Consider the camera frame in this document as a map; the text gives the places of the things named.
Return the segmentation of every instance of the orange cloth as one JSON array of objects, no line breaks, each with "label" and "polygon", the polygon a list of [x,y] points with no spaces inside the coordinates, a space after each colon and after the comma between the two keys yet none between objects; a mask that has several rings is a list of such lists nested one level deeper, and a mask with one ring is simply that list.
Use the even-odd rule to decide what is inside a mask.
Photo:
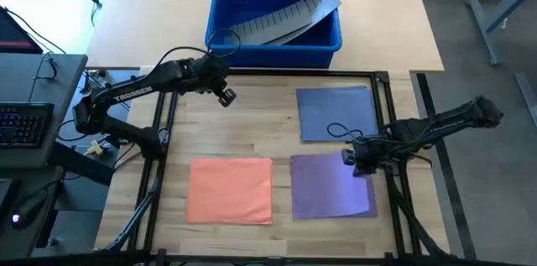
[{"label": "orange cloth", "polygon": [[195,159],[186,221],[272,224],[272,160]]}]

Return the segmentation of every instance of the mouse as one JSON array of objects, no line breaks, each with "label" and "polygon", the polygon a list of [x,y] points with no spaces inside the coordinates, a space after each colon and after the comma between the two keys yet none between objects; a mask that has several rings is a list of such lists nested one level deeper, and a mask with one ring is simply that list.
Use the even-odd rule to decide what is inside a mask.
[{"label": "mouse", "polygon": [[43,189],[17,202],[11,213],[11,226],[23,229],[32,224],[48,196],[47,190]]}]

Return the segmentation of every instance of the wooden tabletop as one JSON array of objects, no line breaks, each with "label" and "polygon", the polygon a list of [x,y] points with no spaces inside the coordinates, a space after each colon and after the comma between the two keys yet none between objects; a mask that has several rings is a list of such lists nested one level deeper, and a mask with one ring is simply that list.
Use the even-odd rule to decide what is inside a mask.
[{"label": "wooden tabletop", "polygon": [[[398,118],[417,117],[409,73],[392,72],[391,77]],[[370,88],[369,81],[341,77],[229,76],[227,82],[237,93],[237,99],[228,108],[221,107],[213,95],[186,94],[179,99],[153,250],[167,248],[169,254],[209,256],[353,258],[381,258],[386,252],[395,252],[394,229],[382,171],[373,176],[377,217],[294,220],[291,214],[289,157],[330,153],[345,146],[343,143],[301,143],[295,89],[356,85]],[[155,103],[156,94],[133,100],[128,121],[139,127],[150,126]],[[191,161],[195,158],[251,157],[269,157],[274,161],[273,224],[186,223]],[[96,247],[111,242],[133,214],[142,168],[143,160],[136,158],[113,176]],[[409,182],[416,216],[438,244],[449,250],[430,166],[423,161],[409,163]],[[139,248],[145,225],[143,221]],[[404,237],[409,245],[405,228]]]},{"label": "wooden tabletop", "polygon": [[[422,0],[341,0],[343,46],[332,69],[444,70]],[[154,65],[181,45],[205,48],[211,0],[104,0],[88,67]],[[177,52],[176,57],[199,57]]]}]

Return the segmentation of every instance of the blue cloth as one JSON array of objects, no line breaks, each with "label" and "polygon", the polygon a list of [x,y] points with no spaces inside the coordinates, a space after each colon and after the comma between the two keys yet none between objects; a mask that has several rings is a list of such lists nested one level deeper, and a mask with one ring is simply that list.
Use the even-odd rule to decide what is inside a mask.
[{"label": "blue cloth", "polygon": [[[378,133],[373,95],[365,86],[297,89],[296,96],[303,141],[352,140],[349,135],[332,137],[326,131],[330,123],[340,123],[349,130],[360,129],[364,135]],[[330,131],[335,135],[345,133],[338,126],[331,126]]]}]

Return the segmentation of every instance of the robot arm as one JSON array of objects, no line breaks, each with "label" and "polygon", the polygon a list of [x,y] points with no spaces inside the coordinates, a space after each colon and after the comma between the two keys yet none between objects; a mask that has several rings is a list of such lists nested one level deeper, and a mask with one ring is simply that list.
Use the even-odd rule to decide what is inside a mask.
[{"label": "robot arm", "polygon": [[420,149],[429,149],[464,128],[494,128],[502,117],[493,102],[479,96],[434,117],[398,120],[379,135],[356,137],[353,150],[342,150],[343,162],[354,166],[354,176],[373,174],[378,167],[410,159]]},{"label": "robot arm", "polygon": [[153,128],[137,128],[107,115],[108,108],[155,91],[214,93],[218,101],[229,106],[236,97],[225,90],[227,66],[217,57],[205,55],[198,60],[172,60],[145,76],[132,76],[128,81],[91,91],[73,107],[73,118],[79,133],[108,133],[115,139],[126,139],[139,145],[144,158],[156,158],[163,153],[162,143]]}]

